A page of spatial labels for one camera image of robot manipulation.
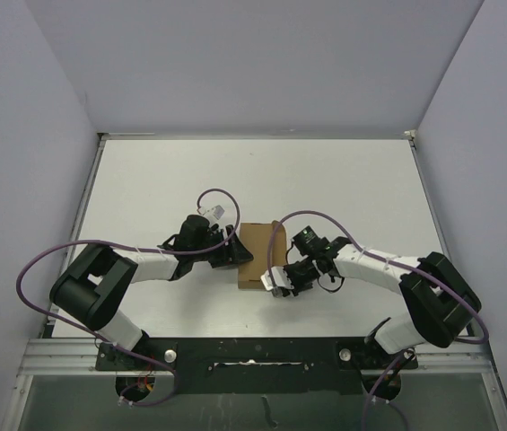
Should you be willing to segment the brown cardboard box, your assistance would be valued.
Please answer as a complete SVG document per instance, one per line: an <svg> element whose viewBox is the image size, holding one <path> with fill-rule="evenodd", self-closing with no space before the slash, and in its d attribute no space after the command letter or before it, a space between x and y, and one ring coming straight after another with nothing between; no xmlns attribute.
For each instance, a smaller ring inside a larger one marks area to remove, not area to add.
<svg viewBox="0 0 507 431"><path fill-rule="evenodd" d="M253 260L238 266L238 288L240 290L264 290L260 277L267 271L267 250L277 221L270 224L243 223L240 226L239 239L253 255ZM281 225L275 234L272 247L272 266L286 264L287 236Z"/></svg>

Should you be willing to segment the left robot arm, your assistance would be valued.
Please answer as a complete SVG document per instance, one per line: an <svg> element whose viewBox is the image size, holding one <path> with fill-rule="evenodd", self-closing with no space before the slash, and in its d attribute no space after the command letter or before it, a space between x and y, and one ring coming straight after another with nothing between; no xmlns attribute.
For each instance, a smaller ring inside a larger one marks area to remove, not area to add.
<svg viewBox="0 0 507 431"><path fill-rule="evenodd" d="M252 260L232 225L222 229L207 217L189 215L156 253L87 245L53 285L49 298L85 328L117 344L118 361L136 369L147 360L148 336L119 310L130 285L176 281L201 261L222 268Z"/></svg>

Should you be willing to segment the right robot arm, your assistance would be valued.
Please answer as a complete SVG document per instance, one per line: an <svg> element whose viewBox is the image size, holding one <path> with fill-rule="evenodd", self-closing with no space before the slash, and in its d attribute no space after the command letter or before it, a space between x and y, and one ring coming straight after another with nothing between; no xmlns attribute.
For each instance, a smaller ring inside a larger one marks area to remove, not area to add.
<svg viewBox="0 0 507 431"><path fill-rule="evenodd" d="M324 275L342 282L361 280L402 296L406 313L384 319L364 346L366 359L378 367L420 344L448 347L482 308L463 276L439 252L417 258L360 249L346 237L319 237L310 227L293 237L293 247L301 260L265 274L266 290L275 297L296 296Z"/></svg>

